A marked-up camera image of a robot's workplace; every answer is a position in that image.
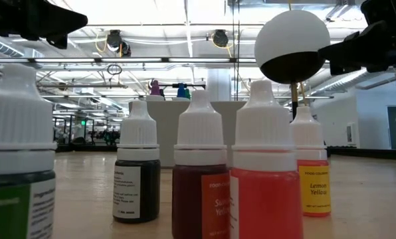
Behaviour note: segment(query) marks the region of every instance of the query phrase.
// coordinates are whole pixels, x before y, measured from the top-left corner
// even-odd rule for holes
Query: black food coloring bottle
[[[157,124],[146,102],[138,100],[121,126],[114,169],[114,220],[141,223],[158,217],[160,171]]]

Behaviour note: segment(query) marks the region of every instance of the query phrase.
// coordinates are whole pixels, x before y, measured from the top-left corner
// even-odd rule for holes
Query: blue object
[[[178,98],[186,98],[185,85],[183,83],[179,83],[179,89],[177,90]]]

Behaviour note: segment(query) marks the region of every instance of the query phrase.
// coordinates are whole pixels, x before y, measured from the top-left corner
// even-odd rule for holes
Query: white pillar
[[[210,101],[231,101],[231,69],[208,69]]]

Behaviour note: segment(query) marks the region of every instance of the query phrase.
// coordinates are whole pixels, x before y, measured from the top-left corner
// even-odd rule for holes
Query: purple object
[[[152,83],[152,88],[151,88],[151,95],[152,96],[159,96],[159,85],[158,85],[158,80],[154,80]]]

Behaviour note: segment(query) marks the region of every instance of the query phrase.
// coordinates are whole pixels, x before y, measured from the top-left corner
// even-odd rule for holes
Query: yellow label
[[[331,212],[330,168],[299,166],[303,212]]]

